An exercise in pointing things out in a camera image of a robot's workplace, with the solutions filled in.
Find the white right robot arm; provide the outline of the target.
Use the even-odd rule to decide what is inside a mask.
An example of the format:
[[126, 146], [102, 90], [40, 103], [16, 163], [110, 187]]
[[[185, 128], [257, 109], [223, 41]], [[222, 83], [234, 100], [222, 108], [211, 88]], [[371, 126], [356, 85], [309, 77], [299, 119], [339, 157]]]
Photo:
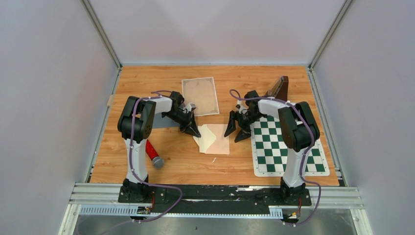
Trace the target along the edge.
[[279, 197], [285, 204], [292, 204], [305, 192], [304, 164], [309, 151], [320, 137], [320, 131], [307, 102], [291, 103], [272, 96], [258, 96], [256, 91], [241, 97], [235, 89], [230, 95], [237, 100], [237, 110], [230, 111], [224, 136], [237, 128], [235, 142], [252, 135], [251, 125], [260, 118], [272, 116], [279, 120], [282, 139], [288, 148], [287, 166], [281, 178]]

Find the cream pink envelope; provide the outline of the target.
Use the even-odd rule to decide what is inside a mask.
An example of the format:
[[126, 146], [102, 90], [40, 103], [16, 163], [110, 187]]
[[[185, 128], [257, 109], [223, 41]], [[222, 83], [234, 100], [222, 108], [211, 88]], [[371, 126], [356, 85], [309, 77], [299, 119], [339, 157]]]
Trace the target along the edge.
[[224, 137], [225, 124], [206, 124], [216, 135], [216, 141], [207, 149], [206, 154], [228, 155], [230, 154], [229, 137]]

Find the cream letter paper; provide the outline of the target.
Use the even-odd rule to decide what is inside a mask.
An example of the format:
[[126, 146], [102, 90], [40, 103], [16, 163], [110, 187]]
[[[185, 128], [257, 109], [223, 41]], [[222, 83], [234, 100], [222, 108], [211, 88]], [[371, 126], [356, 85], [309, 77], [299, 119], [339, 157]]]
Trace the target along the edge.
[[193, 137], [199, 146], [200, 153], [206, 153], [207, 149], [216, 141], [216, 135], [208, 128], [206, 124], [198, 127], [201, 137]]

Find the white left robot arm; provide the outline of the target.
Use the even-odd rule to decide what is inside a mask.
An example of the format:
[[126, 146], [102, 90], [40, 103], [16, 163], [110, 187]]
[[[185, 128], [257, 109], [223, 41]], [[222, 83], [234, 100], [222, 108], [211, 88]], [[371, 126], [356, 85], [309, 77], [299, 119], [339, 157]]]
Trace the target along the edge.
[[145, 202], [150, 196], [148, 172], [146, 168], [146, 143], [152, 129], [155, 115], [168, 117], [177, 124], [182, 133], [200, 137], [195, 121], [194, 103], [184, 105], [184, 97], [179, 92], [169, 96], [153, 97], [130, 96], [118, 120], [117, 129], [127, 147], [128, 171], [122, 184], [122, 193], [138, 202]]

